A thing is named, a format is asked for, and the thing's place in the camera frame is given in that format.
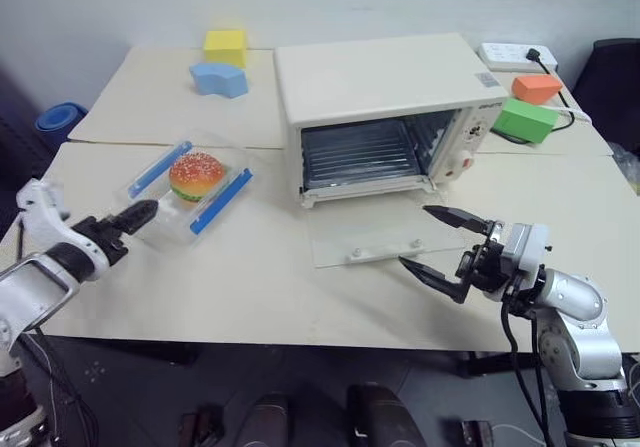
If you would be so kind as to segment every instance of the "plastic container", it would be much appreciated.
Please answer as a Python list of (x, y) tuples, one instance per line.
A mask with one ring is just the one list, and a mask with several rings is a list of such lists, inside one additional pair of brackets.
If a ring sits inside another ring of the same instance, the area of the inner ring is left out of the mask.
[[(172, 191), (169, 170), (181, 156), (196, 152), (205, 152), (218, 159), (225, 168), (225, 176), (200, 201), (190, 202)], [(155, 246), (196, 241), (253, 177), (248, 160), (242, 148), (208, 132), (190, 132), (118, 192), (118, 197), (127, 205), (145, 199), (159, 203), (156, 217), (136, 236)]]
[(87, 115), (87, 109), (73, 102), (65, 102), (51, 107), (35, 122), (36, 129), (54, 151), (67, 141), (73, 128)]

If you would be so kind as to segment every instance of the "white wall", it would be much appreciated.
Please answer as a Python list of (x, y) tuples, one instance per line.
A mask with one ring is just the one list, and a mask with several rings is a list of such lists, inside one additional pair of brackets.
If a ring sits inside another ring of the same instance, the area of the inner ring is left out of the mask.
[(459, 31), (549, 46), (572, 83), (596, 39), (640, 35), (640, 0), (0, 0), (0, 65), (41, 108), (90, 106), (133, 44), (199, 46), (243, 27), (250, 45)]

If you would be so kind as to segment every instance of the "toy hamburger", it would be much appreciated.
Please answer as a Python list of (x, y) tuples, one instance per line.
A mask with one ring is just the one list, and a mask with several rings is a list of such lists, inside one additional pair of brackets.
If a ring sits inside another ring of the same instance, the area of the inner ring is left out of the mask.
[(204, 152), (185, 154), (169, 169), (171, 190), (189, 202), (200, 201), (224, 176), (224, 166)]

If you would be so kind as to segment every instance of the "blue handle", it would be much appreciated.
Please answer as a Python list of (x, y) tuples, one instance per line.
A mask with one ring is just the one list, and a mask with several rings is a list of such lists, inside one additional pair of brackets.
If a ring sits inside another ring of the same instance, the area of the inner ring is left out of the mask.
[(206, 208), (197, 220), (194, 220), (189, 228), (191, 232), (198, 235), (209, 223), (220, 213), (222, 209), (233, 199), (242, 188), (251, 180), (253, 174), (249, 169), (244, 171), (231, 182), (223, 192)]
[(186, 154), (193, 148), (193, 144), (188, 140), (176, 146), (171, 152), (160, 159), (156, 165), (147, 170), (142, 176), (136, 179), (136, 181), (129, 187), (129, 198), (135, 199), (140, 192), (149, 187), (151, 183), (156, 180), (160, 175), (168, 170), (173, 163), (178, 160), (178, 157)]

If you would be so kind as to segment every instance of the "green block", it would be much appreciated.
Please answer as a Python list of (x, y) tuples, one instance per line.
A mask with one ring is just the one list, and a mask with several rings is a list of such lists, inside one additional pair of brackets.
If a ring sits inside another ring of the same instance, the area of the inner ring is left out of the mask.
[(555, 110), (509, 99), (493, 130), (539, 144), (556, 125), (559, 115)]

